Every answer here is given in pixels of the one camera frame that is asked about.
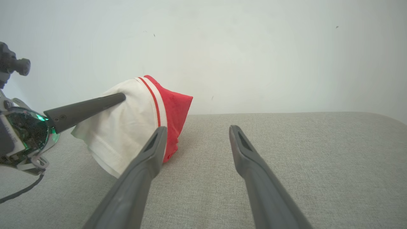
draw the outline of green led light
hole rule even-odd
[[[45,121],[45,119],[41,116],[41,115],[37,115],[37,118],[39,119],[39,120],[41,120],[41,121]]]

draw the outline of white wall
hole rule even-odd
[[[149,74],[194,96],[190,114],[407,123],[405,0],[0,1],[0,41],[31,59],[30,75],[13,77],[38,111]]]

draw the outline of red cloth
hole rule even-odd
[[[164,156],[165,163],[178,150],[178,137],[181,134],[193,97],[167,90],[149,75],[144,77],[149,79],[156,86],[164,102],[168,129],[167,147]]]

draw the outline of red and white fabric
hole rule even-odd
[[[169,91],[148,75],[122,82],[102,96],[119,92],[125,101],[79,123],[71,133],[117,178],[159,126],[168,129],[163,162],[171,158],[192,102],[191,96]]]

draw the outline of couch cushion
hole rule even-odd
[[[254,228],[228,128],[239,125],[315,228],[406,228],[407,126],[361,112],[190,115],[153,180],[142,228]],[[80,228],[115,182],[63,133],[30,192],[0,205],[1,228]],[[1,196],[36,177],[0,167]]]

